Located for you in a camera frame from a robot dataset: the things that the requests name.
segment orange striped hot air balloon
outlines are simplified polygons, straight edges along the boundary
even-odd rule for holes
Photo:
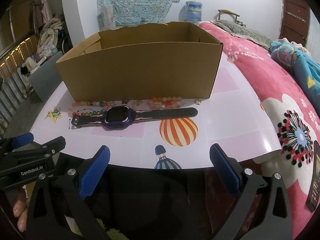
[[[173,146],[186,146],[198,135],[198,127],[190,118],[162,120],[160,135]]]

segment blue plastic-wrapped water bottle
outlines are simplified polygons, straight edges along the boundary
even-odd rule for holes
[[[197,23],[201,21],[202,3],[199,1],[186,2],[186,22]]]

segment yellow heart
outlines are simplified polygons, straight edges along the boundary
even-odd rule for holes
[[[308,88],[313,87],[315,84],[316,84],[316,82],[310,76],[308,76],[308,78],[307,78]]]

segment metal railing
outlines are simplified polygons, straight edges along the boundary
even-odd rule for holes
[[[0,52],[0,77],[3,78],[0,90],[1,135],[7,130],[20,104],[27,98],[28,91],[18,68],[22,66],[27,57],[36,53],[37,44],[38,40],[34,31],[30,31]]]

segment tabletop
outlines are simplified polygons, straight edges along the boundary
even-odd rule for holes
[[[265,161],[272,157],[268,153],[281,149],[258,96],[224,53],[211,97],[201,99],[200,105],[195,104],[195,99],[185,101],[184,107],[198,110],[196,117],[134,123],[124,130],[108,130],[99,125],[76,128],[67,114],[74,100],[62,82],[44,105],[30,132],[40,144],[63,136],[67,143],[63,152],[84,159],[93,157],[106,145],[111,153],[110,164],[139,168],[212,167],[209,149],[214,143],[219,143],[225,153],[238,162],[256,157]],[[137,110],[149,109],[147,102],[143,100]],[[133,100],[127,105],[132,107],[132,103]],[[47,118],[47,114],[54,107],[58,114],[53,120]],[[97,106],[79,106],[72,111],[84,108],[100,110]],[[156,155],[155,148],[159,145],[165,153]]]

